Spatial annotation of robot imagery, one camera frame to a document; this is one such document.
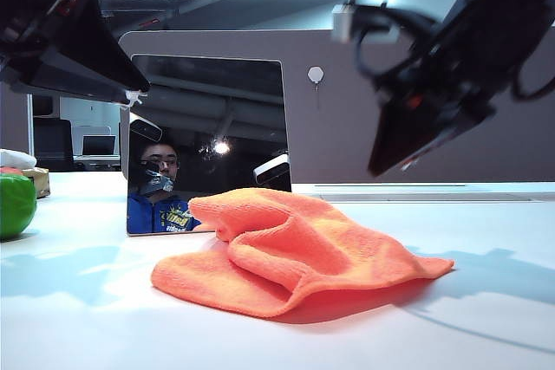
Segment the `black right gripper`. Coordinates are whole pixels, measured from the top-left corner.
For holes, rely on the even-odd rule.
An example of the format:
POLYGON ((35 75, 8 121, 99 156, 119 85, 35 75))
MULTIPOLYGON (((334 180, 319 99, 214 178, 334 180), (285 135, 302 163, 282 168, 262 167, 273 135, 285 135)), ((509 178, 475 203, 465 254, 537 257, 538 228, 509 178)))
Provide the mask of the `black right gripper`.
POLYGON ((391 19, 384 29, 406 30, 407 56, 379 73, 381 114, 368 169, 380 176, 490 119, 492 97, 520 69, 520 44, 482 20, 391 19))

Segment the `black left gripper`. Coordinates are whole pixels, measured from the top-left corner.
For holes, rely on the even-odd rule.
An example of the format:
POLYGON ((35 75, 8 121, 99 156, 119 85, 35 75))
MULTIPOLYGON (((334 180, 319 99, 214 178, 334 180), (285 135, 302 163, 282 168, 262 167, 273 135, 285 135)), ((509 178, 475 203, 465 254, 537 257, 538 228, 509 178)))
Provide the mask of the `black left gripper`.
POLYGON ((98 0, 1 0, 1 82, 20 94, 121 105, 150 88, 98 0))

